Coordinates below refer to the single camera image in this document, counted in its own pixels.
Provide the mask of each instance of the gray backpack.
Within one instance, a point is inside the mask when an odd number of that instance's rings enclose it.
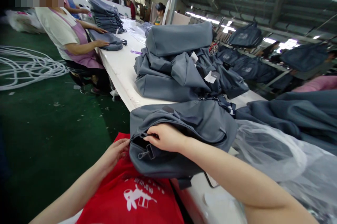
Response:
[[[229,151],[237,131],[235,120],[217,101],[189,101],[147,105],[130,113],[130,158],[141,174],[152,178],[177,178],[180,189],[191,185],[202,169],[185,156],[162,151],[143,140],[154,125],[168,123],[184,135]]]

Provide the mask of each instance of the paper tag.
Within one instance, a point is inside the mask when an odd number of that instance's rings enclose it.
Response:
[[[212,76],[212,71],[210,71],[207,76],[205,77],[205,80],[211,84],[214,84],[214,82],[216,81],[216,77]]]
[[[193,63],[196,63],[199,58],[197,57],[196,53],[193,52],[192,55],[191,55],[191,59],[193,60]]]
[[[220,74],[218,72],[212,72],[211,76],[216,78],[216,79],[220,78]]]

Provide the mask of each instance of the plastic bag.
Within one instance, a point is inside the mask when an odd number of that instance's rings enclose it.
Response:
[[[8,17],[10,26],[14,30],[33,34],[45,33],[45,30],[37,18],[35,11],[30,10],[29,13],[26,13],[7,10],[5,13]]]
[[[319,222],[337,217],[337,157],[270,126],[236,120],[237,157],[278,182]]]

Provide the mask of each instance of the stack of bags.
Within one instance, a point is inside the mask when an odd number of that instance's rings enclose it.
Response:
[[[135,84],[143,97],[186,102],[203,98],[229,99],[249,90],[242,77],[210,58],[212,25],[153,26],[146,48],[136,58]]]
[[[123,29],[123,22],[119,18],[119,12],[116,7],[105,3],[103,0],[89,0],[89,2],[98,27],[113,34],[126,32]]]

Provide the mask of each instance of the clear plastic sheet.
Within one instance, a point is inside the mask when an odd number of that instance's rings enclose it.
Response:
[[[299,200],[320,223],[337,217],[337,157],[270,126],[236,120],[237,157]]]

